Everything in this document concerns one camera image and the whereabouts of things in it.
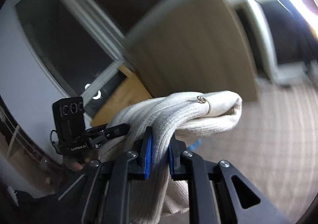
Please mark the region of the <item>person's left hand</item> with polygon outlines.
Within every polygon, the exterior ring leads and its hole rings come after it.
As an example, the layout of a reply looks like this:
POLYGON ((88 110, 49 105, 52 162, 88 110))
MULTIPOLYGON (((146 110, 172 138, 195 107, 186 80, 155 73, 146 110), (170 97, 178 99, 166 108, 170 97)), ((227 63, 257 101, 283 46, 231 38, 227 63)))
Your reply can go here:
POLYGON ((71 171, 78 172, 82 170, 84 166, 90 163, 91 160, 98 159, 98 151, 97 150, 92 150, 90 151, 85 159, 81 159, 78 161, 75 158, 70 158, 67 156, 63 157, 63 164, 65 165, 66 168, 68 168, 71 171))

